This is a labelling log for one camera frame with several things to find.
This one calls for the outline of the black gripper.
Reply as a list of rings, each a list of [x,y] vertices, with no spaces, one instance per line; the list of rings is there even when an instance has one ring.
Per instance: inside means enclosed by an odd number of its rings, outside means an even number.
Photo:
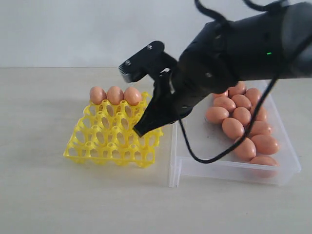
[[[152,130],[188,116],[193,107],[188,103],[187,95],[185,88],[173,87],[170,70],[162,71],[154,82],[153,98],[133,127],[135,133],[144,136]]]

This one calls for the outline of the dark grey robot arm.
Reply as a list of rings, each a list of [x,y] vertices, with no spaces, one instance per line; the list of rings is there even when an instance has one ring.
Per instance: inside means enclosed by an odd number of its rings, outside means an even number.
[[[137,62],[154,79],[154,93],[134,131],[143,136],[176,122],[209,94],[241,80],[311,77],[311,46],[291,58],[311,34],[312,5],[300,2],[227,26],[209,22],[179,59],[166,54],[162,42],[152,42]]]

